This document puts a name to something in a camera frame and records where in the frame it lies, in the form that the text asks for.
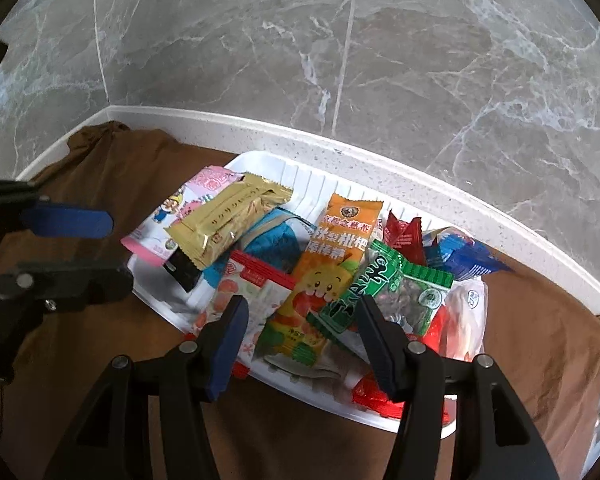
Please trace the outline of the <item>white plastic tray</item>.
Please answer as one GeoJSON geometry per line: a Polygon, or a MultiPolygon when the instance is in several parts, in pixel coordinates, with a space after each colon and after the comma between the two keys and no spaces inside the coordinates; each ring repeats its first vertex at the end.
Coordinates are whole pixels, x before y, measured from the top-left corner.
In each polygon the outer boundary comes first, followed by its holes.
{"type": "MultiPolygon", "coordinates": [[[[324,214],[324,210],[334,194],[350,198],[350,200],[380,200],[384,203],[384,206],[382,206],[367,247],[370,246],[373,240],[382,242],[382,234],[384,234],[384,227],[390,211],[393,212],[396,218],[406,222],[411,222],[413,218],[419,217],[416,212],[406,211],[389,200],[387,196],[368,188],[363,188],[327,172],[261,152],[242,154],[225,168],[241,174],[246,172],[256,174],[291,188],[290,201],[277,207],[286,209],[312,222],[314,226],[317,226],[318,220],[324,214]]],[[[362,264],[354,278],[366,266],[367,247],[362,264]]],[[[153,266],[132,254],[129,266],[134,276],[134,294],[181,332],[193,335],[193,324],[197,316],[208,306],[218,286],[212,287],[209,285],[201,274],[195,288],[191,292],[184,292],[174,278],[166,272],[163,265],[153,266]]],[[[442,336],[438,352],[443,356],[442,336]]],[[[326,338],[326,344],[329,341],[343,350],[348,350],[326,338]]],[[[396,431],[399,426],[402,413],[398,419],[384,417],[369,408],[354,403],[352,390],[355,386],[352,389],[347,389],[336,385],[331,380],[293,378],[282,370],[269,366],[265,362],[264,356],[256,355],[253,357],[249,374],[261,382],[265,382],[290,396],[329,413],[388,431],[396,431]]]]}

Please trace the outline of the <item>blue snack packet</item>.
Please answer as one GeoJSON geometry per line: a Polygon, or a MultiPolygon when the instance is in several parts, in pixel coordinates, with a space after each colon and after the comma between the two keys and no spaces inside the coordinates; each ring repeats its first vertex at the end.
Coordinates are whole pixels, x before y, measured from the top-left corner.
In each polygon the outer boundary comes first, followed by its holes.
{"type": "Polygon", "coordinates": [[[315,229],[312,222],[276,207],[204,270],[202,277],[212,287],[218,286],[233,250],[240,250],[283,273],[291,274],[315,229]]]}

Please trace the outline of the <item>red snack bag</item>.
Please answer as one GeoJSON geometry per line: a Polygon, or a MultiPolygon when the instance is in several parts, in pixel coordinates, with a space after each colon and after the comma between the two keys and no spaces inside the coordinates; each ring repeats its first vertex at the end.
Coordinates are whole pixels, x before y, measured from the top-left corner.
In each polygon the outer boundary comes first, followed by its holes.
{"type": "MultiPolygon", "coordinates": [[[[391,249],[396,250],[407,261],[414,264],[426,263],[422,247],[422,222],[415,217],[411,222],[399,220],[392,211],[382,234],[382,241],[391,249]]],[[[415,335],[413,339],[426,344],[432,350],[440,349],[442,328],[446,322],[446,311],[440,307],[431,319],[426,333],[415,335]]],[[[381,416],[398,419],[402,413],[403,404],[389,400],[388,394],[380,391],[372,372],[363,376],[352,390],[352,400],[358,405],[369,408],[381,416]]]]}

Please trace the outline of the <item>clear white pastry packet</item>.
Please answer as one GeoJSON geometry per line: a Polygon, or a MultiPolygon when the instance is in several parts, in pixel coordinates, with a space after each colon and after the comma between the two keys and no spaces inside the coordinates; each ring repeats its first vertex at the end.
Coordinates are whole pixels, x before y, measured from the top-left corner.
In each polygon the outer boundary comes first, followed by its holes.
{"type": "Polygon", "coordinates": [[[448,318],[442,336],[446,358],[470,362],[483,352],[488,288],[481,278],[455,282],[446,295],[448,318]]]}

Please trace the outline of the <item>gold wafer packet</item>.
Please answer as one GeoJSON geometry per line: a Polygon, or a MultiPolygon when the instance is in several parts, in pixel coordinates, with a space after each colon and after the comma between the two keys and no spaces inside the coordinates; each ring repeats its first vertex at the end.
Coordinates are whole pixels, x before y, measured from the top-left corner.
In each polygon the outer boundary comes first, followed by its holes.
{"type": "Polygon", "coordinates": [[[172,223],[166,232],[189,260],[204,270],[291,196],[291,188],[246,172],[242,180],[172,223]]]}

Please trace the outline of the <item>long white snack packet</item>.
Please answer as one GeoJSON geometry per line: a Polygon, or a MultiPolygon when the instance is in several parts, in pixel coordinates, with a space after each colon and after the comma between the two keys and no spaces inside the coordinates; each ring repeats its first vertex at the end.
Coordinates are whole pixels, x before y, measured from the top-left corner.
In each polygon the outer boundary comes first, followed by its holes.
{"type": "Polygon", "coordinates": [[[352,389],[370,371],[366,362],[330,341],[313,366],[301,364],[281,353],[265,356],[264,360],[269,366],[282,370],[293,378],[331,380],[347,389],[352,389]]]}

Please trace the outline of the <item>brown cloth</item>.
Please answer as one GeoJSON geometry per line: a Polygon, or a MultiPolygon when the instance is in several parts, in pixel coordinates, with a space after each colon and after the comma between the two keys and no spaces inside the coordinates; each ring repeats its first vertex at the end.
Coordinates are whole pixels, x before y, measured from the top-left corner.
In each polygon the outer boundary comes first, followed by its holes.
{"type": "MultiPolygon", "coordinates": [[[[178,142],[120,122],[86,127],[68,154],[36,180],[56,202],[105,209],[106,240],[6,236],[0,272],[22,262],[125,259],[120,238],[182,182],[227,152],[178,142]]],[[[558,474],[580,476],[600,402],[600,320],[526,266],[486,279],[484,345],[531,415],[558,474]]],[[[0,452],[21,479],[38,479],[88,390],[118,354],[162,356],[181,333],[140,300],[54,314],[30,334],[15,379],[0,389],[0,452]]],[[[213,454],[225,479],[378,479],[393,437],[311,408],[251,378],[233,380],[204,406],[213,454]]]]}

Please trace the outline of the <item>pink lollipop packet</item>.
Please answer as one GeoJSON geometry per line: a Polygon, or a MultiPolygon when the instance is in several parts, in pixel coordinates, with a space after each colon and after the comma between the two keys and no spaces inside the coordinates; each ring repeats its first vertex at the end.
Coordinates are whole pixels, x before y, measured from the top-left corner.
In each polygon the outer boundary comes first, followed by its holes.
{"type": "Polygon", "coordinates": [[[168,229],[184,217],[210,202],[230,184],[242,180],[240,172],[220,166],[202,168],[166,198],[121,244],[137,258],[153,266],[162,266],[178,249],[168,229]]]}

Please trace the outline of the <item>green seeds packet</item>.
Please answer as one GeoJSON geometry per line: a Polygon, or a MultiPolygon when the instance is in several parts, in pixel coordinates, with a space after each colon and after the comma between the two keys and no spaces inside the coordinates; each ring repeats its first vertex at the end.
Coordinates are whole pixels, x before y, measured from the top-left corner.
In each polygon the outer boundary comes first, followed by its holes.
{"type": "Polygon", "coordinates": [[[306,320],[329,340],[365,359],[355,322],[358,300],[371,296],[386,320],[398,324],[407,335],[422,337],[453,282],[451,273],[411,263],[400,252],[373,240],[367,247],[366,266],[346,291],[317,313],[309,312],[306,320]]]}

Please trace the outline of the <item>orange lollipop packet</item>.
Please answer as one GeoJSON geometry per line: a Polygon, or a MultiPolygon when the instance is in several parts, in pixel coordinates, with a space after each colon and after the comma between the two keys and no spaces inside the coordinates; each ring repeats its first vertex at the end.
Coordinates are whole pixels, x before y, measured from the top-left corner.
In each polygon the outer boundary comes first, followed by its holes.
{"type": "Polygon", "coordinates": [[[309,315],[319,314],[349,287],[382,206],[380,200],[350,200],[338,194],[330,198],[291,272],[294,289],[260,333],[256,356],[281,354],[308,367],[316,364],[326,338],[309,322],[309,315]]]}

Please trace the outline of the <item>black snack packet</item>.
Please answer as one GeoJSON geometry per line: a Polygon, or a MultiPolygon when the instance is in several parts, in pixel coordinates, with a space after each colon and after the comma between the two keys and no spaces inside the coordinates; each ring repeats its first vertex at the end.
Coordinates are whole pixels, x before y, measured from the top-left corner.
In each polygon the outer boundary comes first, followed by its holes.
{"type": "Polygon", "coordinates": [[[175,249],[175,252],[163,263],[163,267],[184,292],[191,292],[198,284],[202,274],[202,271],[182,252],[181,248],[175,249]]]}

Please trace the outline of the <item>dark blue cake packet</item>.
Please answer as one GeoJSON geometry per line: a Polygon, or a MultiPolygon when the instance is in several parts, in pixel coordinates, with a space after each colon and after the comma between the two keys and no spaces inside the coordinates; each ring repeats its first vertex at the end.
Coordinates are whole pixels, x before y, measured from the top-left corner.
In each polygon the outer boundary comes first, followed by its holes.
{"type": "Polygon", "coordinates": [[[452,226],[426,232],[422,246],[427,266],[451,273],[455,281],[512,270],[495,258],[485,244],[452,226]]]}

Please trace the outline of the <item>red white candy packet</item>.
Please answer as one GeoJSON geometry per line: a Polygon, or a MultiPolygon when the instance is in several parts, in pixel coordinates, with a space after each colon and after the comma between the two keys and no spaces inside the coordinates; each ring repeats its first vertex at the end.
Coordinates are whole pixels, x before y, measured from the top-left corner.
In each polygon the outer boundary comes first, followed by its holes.
{"type": "Polygon", "coordinates": [[[217,321],[234,295],[247,300],[249,320],[240,345],[233,375],[246,378],[251,370],[258,339],[268,318],[283,304],[296,281],[270,264],[233,250],[208,306],[193,324],[193,334],[199,335],[204,326],[217,321]]]}

